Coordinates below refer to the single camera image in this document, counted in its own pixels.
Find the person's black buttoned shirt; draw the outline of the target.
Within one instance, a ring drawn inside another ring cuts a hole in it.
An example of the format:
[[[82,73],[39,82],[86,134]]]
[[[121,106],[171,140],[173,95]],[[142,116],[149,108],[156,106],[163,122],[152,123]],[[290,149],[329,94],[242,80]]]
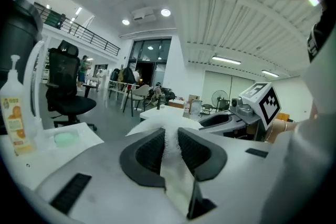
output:
[[[320,20],[311,28],[307,39],[309,61],[312,62],[329,38],[336,24],[336,14],[331,10],[324,10]]]

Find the white ceiling air unit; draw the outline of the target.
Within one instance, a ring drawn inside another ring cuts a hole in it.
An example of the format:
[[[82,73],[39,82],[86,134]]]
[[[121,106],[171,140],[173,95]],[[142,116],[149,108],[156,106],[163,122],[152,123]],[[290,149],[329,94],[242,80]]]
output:
[[[144,7],[131,12],[133,22],[136,24],[145,24],[156,21],[154,10],[151,7]]]

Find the dark hanging jackets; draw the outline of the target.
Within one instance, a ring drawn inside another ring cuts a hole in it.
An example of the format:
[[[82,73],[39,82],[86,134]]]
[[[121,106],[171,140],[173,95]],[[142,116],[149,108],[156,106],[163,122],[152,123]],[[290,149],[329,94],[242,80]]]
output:
[[[133,71],[129,67],[123,69],[115,68],[110,76],[110,81],[134,84],[135,77]]]

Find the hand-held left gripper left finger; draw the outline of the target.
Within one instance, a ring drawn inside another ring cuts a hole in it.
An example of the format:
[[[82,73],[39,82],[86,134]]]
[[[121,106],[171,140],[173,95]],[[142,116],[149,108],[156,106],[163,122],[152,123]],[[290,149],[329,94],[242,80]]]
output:
[[[47,176],[36,194],[71,224],[185,224],[160,176],[164,130],[83,151]]]

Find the white arched faucet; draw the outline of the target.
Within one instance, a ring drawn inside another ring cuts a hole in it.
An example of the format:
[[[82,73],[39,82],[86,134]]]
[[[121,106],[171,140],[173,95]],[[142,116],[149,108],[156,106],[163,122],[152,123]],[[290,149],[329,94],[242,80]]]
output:
[[[36,138],[43,134],[43,124],[39,109],[39,85],[45,68],[48,46],[39,41],[27,60],[23,80],[23,124],[25,135],[36,146]]]

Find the black mezzanine railing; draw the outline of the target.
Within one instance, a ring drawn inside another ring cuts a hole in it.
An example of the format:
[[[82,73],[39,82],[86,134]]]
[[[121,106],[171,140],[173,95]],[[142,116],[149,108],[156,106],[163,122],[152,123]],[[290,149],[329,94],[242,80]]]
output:
[[[71,21],[65,15],[48,9],[46,6],[34,2],[44,24],[59,29],[69,35],[105,51],[107,54],[118,56],[120,48],[85,27]]]

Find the white ceramic sink basin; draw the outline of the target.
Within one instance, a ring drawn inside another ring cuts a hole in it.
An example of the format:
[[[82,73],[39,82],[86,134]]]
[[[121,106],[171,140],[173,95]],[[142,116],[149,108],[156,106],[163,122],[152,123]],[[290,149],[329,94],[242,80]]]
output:
[[[56,147],[54,136],[57,133],[74,132],[79,139],[67,147]],[[13,180],[31,190],[51,173],[81,154],[83,151],[103,143],[103,140],[86,124],[47,129],[36,138],[37,149],[28,154],[17,156],[7,135],[0,136],[0,156]]]

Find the clear soap bottle orange label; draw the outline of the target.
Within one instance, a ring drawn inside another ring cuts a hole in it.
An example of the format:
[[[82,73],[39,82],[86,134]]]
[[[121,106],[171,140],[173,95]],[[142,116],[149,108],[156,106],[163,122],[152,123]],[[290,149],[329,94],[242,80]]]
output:
[[[16,70],[18,55],[11,55],[12,68],[7,75],[7,81],[0,89],[0,106],[6,131],[16,155],[35,151],[35,146],[26,136],[23,122],[23,89]]]

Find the dark glass entrance doors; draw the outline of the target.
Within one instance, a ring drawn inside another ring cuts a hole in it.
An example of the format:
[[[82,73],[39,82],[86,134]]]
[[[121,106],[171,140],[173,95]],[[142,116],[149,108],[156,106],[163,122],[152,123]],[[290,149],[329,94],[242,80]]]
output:
[[[133,42],[128,67],[139,73],[138,84],[163,84],[171,38],[148,39]]]

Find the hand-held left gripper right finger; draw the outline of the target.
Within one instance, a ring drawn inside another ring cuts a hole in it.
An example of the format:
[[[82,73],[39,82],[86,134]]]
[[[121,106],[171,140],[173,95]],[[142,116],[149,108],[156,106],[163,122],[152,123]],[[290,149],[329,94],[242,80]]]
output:
[[[183,162],[193,176],[189,220],[258,220],[272,179],[270,145],[178,129]]]

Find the black office chair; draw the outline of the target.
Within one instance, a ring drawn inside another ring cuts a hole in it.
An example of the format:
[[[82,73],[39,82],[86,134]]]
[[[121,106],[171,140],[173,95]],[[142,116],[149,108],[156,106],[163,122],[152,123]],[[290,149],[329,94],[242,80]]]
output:
[[[77,74],[80,67],[78,48],[62,40],[57,48],[50,48],[48,53],[48,111],[68,117],[66,121],[54,121],[54,127],[78,124],[78,115],[89,112],[97,105],[95,100],[77,95]]]

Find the black cabinet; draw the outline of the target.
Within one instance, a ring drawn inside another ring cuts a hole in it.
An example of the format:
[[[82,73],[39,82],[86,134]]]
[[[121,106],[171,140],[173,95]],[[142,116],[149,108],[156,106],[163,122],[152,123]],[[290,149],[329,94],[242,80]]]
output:
[[[26,0],[13,0],[0,30],[0,88],[12,68],[11,55],[18,55],[18,79],[23,82],[24,72],[33,47],[42,40],[43,21],[37,8]]]

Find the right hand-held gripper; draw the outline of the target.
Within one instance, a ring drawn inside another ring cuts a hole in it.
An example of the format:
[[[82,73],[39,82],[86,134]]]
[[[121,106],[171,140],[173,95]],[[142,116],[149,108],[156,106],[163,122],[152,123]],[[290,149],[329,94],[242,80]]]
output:
[[[281,105],[272,83],[260,82],[240,93],[237,98],[233,98],[229,110],[241,119],[230,121],[230,114],[215,113],[207,119],[208,124],[214,125],[202,127],[199,130],[231,132],[245,128],[247,124],[258,120],[261,120],[264,129],[267,130],[278,116]]]

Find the white framed panel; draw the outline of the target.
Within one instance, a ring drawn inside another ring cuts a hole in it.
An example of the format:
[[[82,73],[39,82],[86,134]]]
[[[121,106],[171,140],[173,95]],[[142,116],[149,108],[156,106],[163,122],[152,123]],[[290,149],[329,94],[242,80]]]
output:
[[[189,109],[190,115],[198,116],[201,110],[202,110],[202,100],[193,99],[190,101],[190,109]]]

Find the long white table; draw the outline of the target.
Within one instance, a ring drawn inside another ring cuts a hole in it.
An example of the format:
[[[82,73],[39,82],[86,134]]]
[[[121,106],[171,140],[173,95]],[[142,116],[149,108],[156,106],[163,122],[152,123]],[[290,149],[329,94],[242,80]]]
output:
[[[135,90],[138,87],[139,85],[134,84],[134,83],[131,84],[131,83],[110,80],[109,86],[108,86],[108,97],[110,98],[111,94],[114,93],[115,100],[117,101],[119,96],[122,96],[120,109],[123,110],[128,91]]]

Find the white cloths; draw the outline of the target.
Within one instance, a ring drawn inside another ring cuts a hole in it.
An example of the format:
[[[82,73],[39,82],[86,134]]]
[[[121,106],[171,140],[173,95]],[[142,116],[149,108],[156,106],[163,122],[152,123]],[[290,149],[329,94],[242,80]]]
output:
[[[202,126],[199,122],[182,116],[171,118],[154,116],[136,125],[127,135],[158,128],[165,130],[160,176],[165,179],[165,194],[181,214],[186,216],[193,192],[194,177],[182,159],[177,133],[180,127],[198,130]]]

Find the grey upholstered chair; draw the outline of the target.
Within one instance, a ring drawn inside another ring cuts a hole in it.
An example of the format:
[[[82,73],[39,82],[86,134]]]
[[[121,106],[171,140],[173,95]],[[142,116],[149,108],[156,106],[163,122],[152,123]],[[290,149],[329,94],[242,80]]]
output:
[[[144,84],[143,86],[140,86],[139,88],[136,88],[131,91],[132,115],[133,115],[133,111],[138,109],[141,101],[143,102],[143,110],[145,111],[145,101],[148,97],[149,90],[150,90],[150,86],[147,84]],[[137,101],[138,103],[134,109],[133,103],[135,101]]]

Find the green soap bar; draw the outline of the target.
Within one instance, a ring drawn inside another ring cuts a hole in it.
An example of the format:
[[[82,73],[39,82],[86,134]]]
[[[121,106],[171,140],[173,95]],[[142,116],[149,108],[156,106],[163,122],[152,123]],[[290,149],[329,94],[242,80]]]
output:
[[[54,136],[54,141],[56,144],[56,147],[67,147],[72,144],[77,143],[79,139],[79,136],[77,133],[74,132],[63,132],[63,133],[57,133]]]

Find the black standing fan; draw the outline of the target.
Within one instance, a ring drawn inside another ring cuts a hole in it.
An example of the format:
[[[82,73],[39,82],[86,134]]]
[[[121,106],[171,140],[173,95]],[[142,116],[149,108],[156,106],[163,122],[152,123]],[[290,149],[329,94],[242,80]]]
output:
[[[227,111],[230,105],[228,94],[223,90],[215,91],[212,95],[212,104],[216,112]]]

